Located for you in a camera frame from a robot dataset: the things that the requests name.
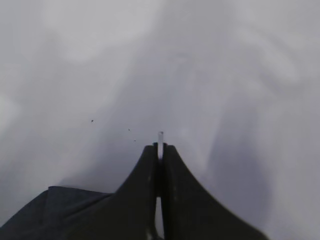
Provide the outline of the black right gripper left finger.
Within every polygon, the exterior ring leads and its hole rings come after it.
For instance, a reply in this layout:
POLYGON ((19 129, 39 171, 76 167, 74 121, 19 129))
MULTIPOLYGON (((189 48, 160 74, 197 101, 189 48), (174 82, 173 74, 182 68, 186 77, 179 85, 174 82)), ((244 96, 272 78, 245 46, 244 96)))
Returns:
POLYGON ((156 240, 157 146, 147 145, 134 169, 110 197, 66 232, 67 240, 156 240))

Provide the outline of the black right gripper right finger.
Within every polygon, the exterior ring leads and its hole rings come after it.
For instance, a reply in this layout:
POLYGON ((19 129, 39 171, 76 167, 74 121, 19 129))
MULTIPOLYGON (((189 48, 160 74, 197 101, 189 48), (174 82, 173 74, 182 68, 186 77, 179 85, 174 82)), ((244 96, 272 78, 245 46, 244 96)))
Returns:
POLYGON ((177 149, 164 145, 162 219, 166 240, 266 240, 212 197, 189 171, 177 149))

